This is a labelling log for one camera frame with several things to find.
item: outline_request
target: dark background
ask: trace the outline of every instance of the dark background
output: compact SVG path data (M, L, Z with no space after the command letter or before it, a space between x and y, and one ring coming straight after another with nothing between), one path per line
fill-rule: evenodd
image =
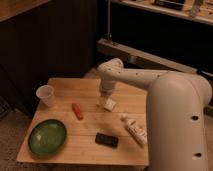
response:
M104 0L53 0L0 23L0 96L34 114L35 91L49 77L82 77L101 60ZM112 39L212 72L213 26L112 5Z

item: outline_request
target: wall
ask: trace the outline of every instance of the wall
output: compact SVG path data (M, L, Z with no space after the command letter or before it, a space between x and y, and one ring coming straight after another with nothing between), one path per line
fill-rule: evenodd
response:
M93 64L96 7L96 0L54 0L0 23L1 70L31 114L39 85L53 76L81 77ZM0 95L15 106L8 80L1 77Z

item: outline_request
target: wooden table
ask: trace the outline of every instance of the wooden table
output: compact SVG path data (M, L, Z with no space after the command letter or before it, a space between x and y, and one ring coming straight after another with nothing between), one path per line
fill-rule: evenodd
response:
M117 102L113 112L96 106L99 97L99 79L51 78L49 85L55 88L55 105L47 108L43 103L30 124L27 135L20 148L17 161L32 163L69 163L103 165L141 165L147 166L147 145L140 147L124 129L120 115L126 113L145 126L146 91L118 82L111 98ZM77 120L71 104L79 103L84 119ZM31 130L46 119L62 121L68 132L66 143L54 156L39 159L33 156L27 145ZM116 149L95 143L97 132L119 138Z

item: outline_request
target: shelf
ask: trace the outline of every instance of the shelf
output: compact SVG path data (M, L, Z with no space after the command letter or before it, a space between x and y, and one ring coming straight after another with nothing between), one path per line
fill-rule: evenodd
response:
M153 5L151 0L111 0L113 3L118 3L142 10L166 14L169 16L200 22L208 25L213 25L213 1L204 0L196 17L190 17L189 13L194 4L194 0L186 0L181 11L169 9Z
M50 0L0 0L0 22L49 1Z

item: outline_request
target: bottle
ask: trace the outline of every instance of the bottle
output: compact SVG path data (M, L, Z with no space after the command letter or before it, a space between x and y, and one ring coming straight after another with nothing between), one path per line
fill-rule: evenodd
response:
M137 124L136 120L127 117L126 114L123 114L121 115L121 121L124 122L126 130L141 146L147 144L147 133L140 125Z

